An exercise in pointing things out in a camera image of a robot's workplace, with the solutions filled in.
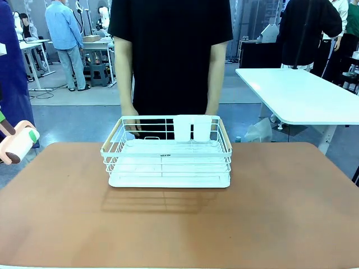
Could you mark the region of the white robot figure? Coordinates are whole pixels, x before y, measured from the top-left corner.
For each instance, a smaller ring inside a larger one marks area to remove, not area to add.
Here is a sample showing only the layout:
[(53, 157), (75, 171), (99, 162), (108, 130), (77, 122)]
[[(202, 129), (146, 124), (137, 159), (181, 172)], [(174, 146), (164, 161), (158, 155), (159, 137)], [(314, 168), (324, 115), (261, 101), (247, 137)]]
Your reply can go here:
[(99, 20), (96, 23), (97, 30), (107, 30), (109, 27), (109, 11), (108, 8), (105, 6), (101, 6), (98, 8)]

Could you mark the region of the person's left forearm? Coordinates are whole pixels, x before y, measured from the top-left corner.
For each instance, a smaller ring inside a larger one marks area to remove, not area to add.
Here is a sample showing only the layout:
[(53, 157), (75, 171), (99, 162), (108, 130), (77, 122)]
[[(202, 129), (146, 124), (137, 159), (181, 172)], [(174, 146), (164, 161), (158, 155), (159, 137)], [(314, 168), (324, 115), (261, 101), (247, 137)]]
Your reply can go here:
[(219, 107), (220, 95), (224, 80), (224, 65), (212, 64), (208, 75), (207, 107)]

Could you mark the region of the pink lint roller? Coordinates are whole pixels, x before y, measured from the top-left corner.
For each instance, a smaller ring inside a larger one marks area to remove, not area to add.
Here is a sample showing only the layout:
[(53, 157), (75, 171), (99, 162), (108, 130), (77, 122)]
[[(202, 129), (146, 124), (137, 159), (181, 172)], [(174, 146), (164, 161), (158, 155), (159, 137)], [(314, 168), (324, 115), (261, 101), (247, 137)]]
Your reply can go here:
[(0, 121), (0, 131), (5, 134), (0, 142), (0, 159), (7, 165), (19, 164), (40, 138), (35, 126), (27, 120), (13, 127), (3, 119)]

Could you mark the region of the seated person in grey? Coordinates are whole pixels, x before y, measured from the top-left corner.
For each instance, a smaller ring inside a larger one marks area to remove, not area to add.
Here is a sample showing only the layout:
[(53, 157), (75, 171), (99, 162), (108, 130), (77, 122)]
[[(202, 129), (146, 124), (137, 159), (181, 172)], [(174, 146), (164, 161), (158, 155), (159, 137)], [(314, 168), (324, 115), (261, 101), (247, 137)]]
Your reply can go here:
[(21, 14), (19, 14), (19, 18), (22, 22), (23, 39), (25, 41), (38, 40), (39, 37), (38, 37), (37, 28), (29, 21), (27, 14), (21, 13)]

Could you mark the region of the white workbench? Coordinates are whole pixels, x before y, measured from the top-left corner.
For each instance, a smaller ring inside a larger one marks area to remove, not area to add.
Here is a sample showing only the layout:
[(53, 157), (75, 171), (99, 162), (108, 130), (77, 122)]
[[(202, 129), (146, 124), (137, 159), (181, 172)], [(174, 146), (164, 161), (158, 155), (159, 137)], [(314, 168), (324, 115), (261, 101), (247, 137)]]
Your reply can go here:
[(114, 86), (116, 74), (114, 71), (114, 42), (112, 38), (101, 38), (93, 43), (84, 43), (85, 67), (90, 72), (90, 64), (105, 64), (109, 76), (109, 84), (107, 87)]

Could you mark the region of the bystander in white shirt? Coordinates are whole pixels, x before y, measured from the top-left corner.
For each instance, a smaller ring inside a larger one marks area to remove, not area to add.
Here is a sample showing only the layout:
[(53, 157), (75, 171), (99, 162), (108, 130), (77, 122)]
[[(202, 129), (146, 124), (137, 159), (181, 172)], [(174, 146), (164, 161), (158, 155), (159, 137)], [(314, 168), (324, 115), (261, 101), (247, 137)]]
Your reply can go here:
[(344, 35), (346, 26), (347, 26), (347, 16), (348, 16), (348, 0), (328, 0), (338, 11), (341, 19), (342, 19), (342, 32), (336, 38), (330, 38), (327, 34), (322, 33), (322, 39), (320, 41), (319, 49), (317, 56), (314, 60), (313, 67), (311, 73), (316, 76), (321, 77), (325, 70), (327, 61), (329, 59), (329, 53), (332, 47), (332, 40), (336, 39), (334, 45), (334, 51), (336, 52), (341, 43), (341, 39)]

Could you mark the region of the bystander in green shirt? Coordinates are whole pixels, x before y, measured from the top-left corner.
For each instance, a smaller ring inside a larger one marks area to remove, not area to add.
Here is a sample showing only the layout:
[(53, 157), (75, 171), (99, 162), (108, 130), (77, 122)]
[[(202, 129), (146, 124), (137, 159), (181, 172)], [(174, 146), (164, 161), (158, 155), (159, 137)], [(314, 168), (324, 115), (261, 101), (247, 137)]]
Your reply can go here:
[(347, 26), (341, 39), (341, 45), (338, 53), (339, 70), (335, 80), (336, 85), (343, 85), (344, 81), (341, 76), (343, 72), (347, 72), (351, 66), (349, 57), (357, 50), (359, 43), (359, 0), (351, 0), (348, 7)]

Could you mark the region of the person's right forearm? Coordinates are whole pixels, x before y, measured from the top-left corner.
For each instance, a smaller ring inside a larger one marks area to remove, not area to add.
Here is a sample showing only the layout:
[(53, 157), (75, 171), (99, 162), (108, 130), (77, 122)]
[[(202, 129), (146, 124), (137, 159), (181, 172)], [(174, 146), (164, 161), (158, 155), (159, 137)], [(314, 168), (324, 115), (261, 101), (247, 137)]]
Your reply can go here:
[(119, 89), (121, 108), (132, 110), (132, 70), (127, 67), (116, 67), (116, 78)]

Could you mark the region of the man in light blue shirt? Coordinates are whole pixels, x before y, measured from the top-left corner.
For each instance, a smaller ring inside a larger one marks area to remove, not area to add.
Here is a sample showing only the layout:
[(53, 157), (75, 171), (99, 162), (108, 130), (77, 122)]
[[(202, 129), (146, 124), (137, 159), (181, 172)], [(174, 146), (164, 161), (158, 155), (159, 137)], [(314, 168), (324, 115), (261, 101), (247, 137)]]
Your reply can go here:
[(66, 0), (52, 0), (45, 10), (45, 20), (65, 72), (69, 91), (90, 89), (84, 77), (80, 54), (83, 39), (72, 10), (66, 6)]

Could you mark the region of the white ribbed drip tray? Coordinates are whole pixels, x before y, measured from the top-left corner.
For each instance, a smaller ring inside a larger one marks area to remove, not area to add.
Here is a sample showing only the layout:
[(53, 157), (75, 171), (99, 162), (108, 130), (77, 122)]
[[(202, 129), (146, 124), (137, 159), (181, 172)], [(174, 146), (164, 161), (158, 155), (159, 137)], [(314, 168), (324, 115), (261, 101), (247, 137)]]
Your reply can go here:
[(129, 140), (101, 150), (109, 185), (125, 188), (227, 188), (232, 149), (226, 144)]

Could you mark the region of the person in black T-shirt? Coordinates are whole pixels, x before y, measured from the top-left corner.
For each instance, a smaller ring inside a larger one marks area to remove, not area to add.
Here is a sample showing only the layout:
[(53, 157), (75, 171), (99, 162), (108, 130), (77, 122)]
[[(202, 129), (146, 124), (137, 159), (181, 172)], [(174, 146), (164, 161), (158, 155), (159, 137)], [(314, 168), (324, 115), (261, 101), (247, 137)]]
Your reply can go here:
[(115, 70), (132, 70), (139, 116), (205, 115), (212, 64), (233, 38), (230, 0), (112, 0)]

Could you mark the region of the bystander in black coat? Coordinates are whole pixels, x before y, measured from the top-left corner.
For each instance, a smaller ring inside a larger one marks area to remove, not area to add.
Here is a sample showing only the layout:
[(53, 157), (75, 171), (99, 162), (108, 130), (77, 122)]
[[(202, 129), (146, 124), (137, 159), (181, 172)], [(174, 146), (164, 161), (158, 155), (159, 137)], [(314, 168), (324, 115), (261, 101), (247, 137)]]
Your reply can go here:
[(281, 64), (289, 68), (312, 64), (321, 35), (335, 38), (341, 32), (342, 19), (329, 0), (289, 0), (276, 40), (282, 47)]

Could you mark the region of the grey step stool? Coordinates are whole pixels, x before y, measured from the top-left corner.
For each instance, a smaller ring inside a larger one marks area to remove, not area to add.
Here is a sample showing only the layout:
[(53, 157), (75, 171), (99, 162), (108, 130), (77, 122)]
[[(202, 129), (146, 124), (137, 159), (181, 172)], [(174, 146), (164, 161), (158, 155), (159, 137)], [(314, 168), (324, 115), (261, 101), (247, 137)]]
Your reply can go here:
[(106, 87), (109, 84), (109, 76), (105, 64), (90, 64), (89, 68), (92, 87)]

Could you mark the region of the bystander in dark blue coat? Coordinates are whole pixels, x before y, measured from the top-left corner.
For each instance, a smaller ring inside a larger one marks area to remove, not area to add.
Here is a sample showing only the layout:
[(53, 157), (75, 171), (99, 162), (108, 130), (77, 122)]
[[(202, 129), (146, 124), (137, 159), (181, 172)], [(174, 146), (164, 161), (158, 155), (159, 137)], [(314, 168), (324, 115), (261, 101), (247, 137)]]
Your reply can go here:
[(7, 0), (0, 0), (0, 43), (7, 51), (0, 56), (1, 112), (12, 126), (22, 120), (34, 124), (24, 60)]

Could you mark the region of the white cutlery holder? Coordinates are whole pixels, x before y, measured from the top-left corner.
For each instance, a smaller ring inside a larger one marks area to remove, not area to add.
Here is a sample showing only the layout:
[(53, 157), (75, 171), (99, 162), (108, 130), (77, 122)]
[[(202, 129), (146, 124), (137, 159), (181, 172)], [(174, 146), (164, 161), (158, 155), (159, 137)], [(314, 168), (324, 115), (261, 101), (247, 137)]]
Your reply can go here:
[(208, 142), (211, 125), (209, 115), (176, 115), (173, 118), (174, 139), (176, 142)]

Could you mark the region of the white machine housing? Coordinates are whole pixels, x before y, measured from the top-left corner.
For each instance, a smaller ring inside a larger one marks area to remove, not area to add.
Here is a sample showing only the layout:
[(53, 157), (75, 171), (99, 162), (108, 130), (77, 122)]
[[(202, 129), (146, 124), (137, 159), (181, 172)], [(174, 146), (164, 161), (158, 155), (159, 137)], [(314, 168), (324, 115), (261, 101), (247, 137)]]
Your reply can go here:
[(279, 28), (276, 24), (269, 24), (257, 38), (259, 43), (275, 43), (279, 34)]

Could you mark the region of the person's right hand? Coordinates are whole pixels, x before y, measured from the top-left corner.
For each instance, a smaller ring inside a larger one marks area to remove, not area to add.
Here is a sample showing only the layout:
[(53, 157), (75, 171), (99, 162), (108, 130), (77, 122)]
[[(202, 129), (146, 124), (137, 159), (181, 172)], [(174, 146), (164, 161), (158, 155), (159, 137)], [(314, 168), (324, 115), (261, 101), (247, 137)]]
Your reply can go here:
[(122, 116), (125, 117), (125, 129), (135, 137), (140, 135), (141, 125), (138, 112), (133, 105), (121, 106)]

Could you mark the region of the white standing desk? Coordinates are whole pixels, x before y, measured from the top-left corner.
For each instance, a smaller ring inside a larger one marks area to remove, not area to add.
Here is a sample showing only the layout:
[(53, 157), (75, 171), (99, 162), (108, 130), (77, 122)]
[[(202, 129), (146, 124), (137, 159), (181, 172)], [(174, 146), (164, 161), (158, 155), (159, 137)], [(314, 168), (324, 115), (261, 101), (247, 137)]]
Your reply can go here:
[(26, 58), (24, 58), (25, 59), (24, 60), (25, 68), (27, 68), (27, 70), (29, 71), (30, 77), (33, 78), (36, 83), (36, 87), (30, 88), (29, 91), (50, 92), (52, 90), (51, 88), (46, 88), (46, 87), (41, 86), (39, 77), (37, 74), (37, 68), (35, 67), (34, 58), (31, 53), (32, 50), (39, 48), (43, 55), (43, 58), (45, 61), (45, 66), (47, 68), (47, 71), (43, 74), (43, 76), (46, 77), (46, 76), (54, 74), (56, 71), (50, 70), (50, 65), (48, 63), (47, 54), (44, 49), (45, 48), (44, 43), (47, 43), (47, 42), (49, 42), (49, 39), (33, 40), (33, 41), (29, 41), (29, 42), (27, 42), (26, 40), (22, 40), (19, 43), (20, 49), (21, 49), (23, 55), (27, 55), (27, 58), (29, 59), (29, 63), (28, 63)]

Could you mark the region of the clear plastic bag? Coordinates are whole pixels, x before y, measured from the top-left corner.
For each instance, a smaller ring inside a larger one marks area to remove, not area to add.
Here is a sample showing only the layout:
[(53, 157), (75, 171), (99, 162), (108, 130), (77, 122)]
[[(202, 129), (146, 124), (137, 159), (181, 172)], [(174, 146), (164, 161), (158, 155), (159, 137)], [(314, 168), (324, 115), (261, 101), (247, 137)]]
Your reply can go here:
[(250, 125), (245, 134), (246, 142), (271, 142), (273, 132), (271, 128), (271, 121), (264, 118), (254, 125)]

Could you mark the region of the white table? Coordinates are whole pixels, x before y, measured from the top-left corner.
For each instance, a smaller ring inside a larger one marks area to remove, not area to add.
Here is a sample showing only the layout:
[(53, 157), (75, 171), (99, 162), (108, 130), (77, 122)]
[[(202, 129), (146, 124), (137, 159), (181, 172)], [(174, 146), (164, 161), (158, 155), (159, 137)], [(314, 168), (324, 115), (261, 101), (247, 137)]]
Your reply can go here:
[(359, 126), (359, 96), (310, 72), (290, 68), (239, 68), (236, 74), (281, 123), (312, 126), (326, 153), (338, 126)]

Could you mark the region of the black cabinet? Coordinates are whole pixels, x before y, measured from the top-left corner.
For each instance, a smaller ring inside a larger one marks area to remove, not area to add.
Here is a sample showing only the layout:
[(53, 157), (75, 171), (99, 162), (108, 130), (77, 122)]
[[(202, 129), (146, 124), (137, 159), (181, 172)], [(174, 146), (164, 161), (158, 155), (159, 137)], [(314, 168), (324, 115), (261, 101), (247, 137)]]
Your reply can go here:
[(282, 47), (278, 43), (243, 43), (239, 68), (280, 68)]

